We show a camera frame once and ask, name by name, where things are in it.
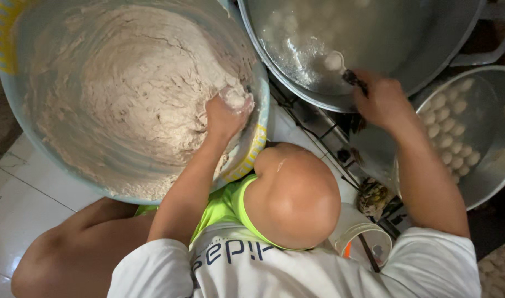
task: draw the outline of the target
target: boiling water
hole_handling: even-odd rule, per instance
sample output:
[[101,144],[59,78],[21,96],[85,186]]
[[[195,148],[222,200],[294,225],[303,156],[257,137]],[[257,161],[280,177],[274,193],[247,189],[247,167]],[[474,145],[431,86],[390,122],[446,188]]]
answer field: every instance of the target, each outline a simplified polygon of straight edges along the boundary
[[392,73],[423,36],[428,0],[249,0],[256,34],[292,81],[322,94],[347,94],[325,56],[343,54],[345,66]]

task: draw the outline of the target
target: tray of dough balls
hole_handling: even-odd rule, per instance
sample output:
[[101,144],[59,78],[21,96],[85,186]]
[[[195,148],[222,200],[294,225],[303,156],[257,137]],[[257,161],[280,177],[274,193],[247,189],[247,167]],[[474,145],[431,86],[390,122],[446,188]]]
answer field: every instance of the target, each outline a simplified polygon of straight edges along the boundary
[[470,174],[493,141],[495,92],[479,76],[441,86],[418,110],[434,148],[456,184]]

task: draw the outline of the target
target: large cooking pot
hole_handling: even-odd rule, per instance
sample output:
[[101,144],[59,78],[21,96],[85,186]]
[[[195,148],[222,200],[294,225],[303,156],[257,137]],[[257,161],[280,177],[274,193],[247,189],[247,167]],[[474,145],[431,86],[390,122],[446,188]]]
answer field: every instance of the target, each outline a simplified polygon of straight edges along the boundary
[[[238,0],[241,15],[256,51],[269,70],[290,91],[320,108],[336,112],[356,112],[350,95],[324,95],[295,84],[273,63],[259,42],[249,7],[260,0]],[[410,52],[406,62],[389,74],[397,78],[408,96],[428,85],[446,66],[484,65],[495,62],[505,52],[505,39],[500,47],[488,53],[457,55],[479,18],[505,20],[505,5],[485,5],[485,0],[420,0],[431,9],[423,38]]]
[[[505,66],[485,66],[461,73],[446,82],[434,82],[420,92],[412,102],[419,113],[421,107],[435,94],[446,90],[454,82],[464,78],[481,79],[494,93],[490,102],[490,111],[475,107],[474,112],[485,114],[480,125],[491,125],[487,134],[482,129],[469,129],[467,134],[483,134],[486,152],[479,165],[461,179],[459,188],[468,210],[489,200],[505,186]],[[367,125],[358,132],[350,132],[350,146],[359,153],[359,165],[370,176],[387,186],[394,193],[400,194],[399,175],[396,159],[396,145],[382,129]]]
[[[48,53],[44,57],[52,58],[66,49],[63,42],[79,40],[78,54],[74,55],[74,66],[70,78],[65,84],[74,88],[73,98],[76,105],[81,93],[81,68],[88,58],[90,37],[100,40],[104,28],[93,22],[103,11],[115,10],[123,5],[142,5],[168,10],[195,22],[210,34],[218,45],[229,55],[241,57],[243,53],[253,53],[249,39],[244,31],[241,17],[230,0],[111,0],[96,2],[93,0],[7,0],[0,1],[0,77],[11,109],[33,145],[49,159],[76,179],[93,188],[104,196],[132,204],[158,205],[162,197],[154,195],[163,185],[164,173],[179,173],[182,167],[169,166],[155,159],[147,152],[140,152],[125,146],[117,137],[101,132],[99,123],[77,107],[70,112],[56,116],[52,138],[46,138],[39,126],[40,114],[53,110],[43,109],[45,94],[50,94],[58,79],[58,69],[46,67],[37,74],[31,72],[27,65],[37,54],[36,45],[48,37]],[[68,26],[69,20],[85,20],[81,27]],[[250,62],[252,77],[244,82],[249,85],[255,98],[255,110],[249,125],[243,130],[239,144],[229,153],[229,162],[222,172],[214,177],[212,190],[223,187],[229,182],[240,179],[251,169],[257,154],[266,143],[266,126],[269,118],[269,84],[267,73],[262,63]],[[30,84],[31,78],[38,82],[35,89]],[[100,164],[100,173],[90,166]],[[81,171],[88,167],[90,171]],[[140,193],[135,197],[131,193],[111,190],[111,184],[128,185],[136,189],[152,189],[153,192]]]

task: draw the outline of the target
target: white bucket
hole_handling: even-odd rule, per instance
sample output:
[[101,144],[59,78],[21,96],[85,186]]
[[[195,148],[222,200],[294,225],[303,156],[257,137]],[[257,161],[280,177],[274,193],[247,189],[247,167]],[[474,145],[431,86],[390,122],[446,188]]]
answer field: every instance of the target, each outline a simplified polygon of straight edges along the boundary
[[371,270],[372,266],[359,240],[359,234],[365,238],[377,265],[383,267],[392,250],[390,236],[378,225],[368,220],[355,206],[342,203],[337,227],[330,235],[329,240],[341,256],[354,259],[363,267]]

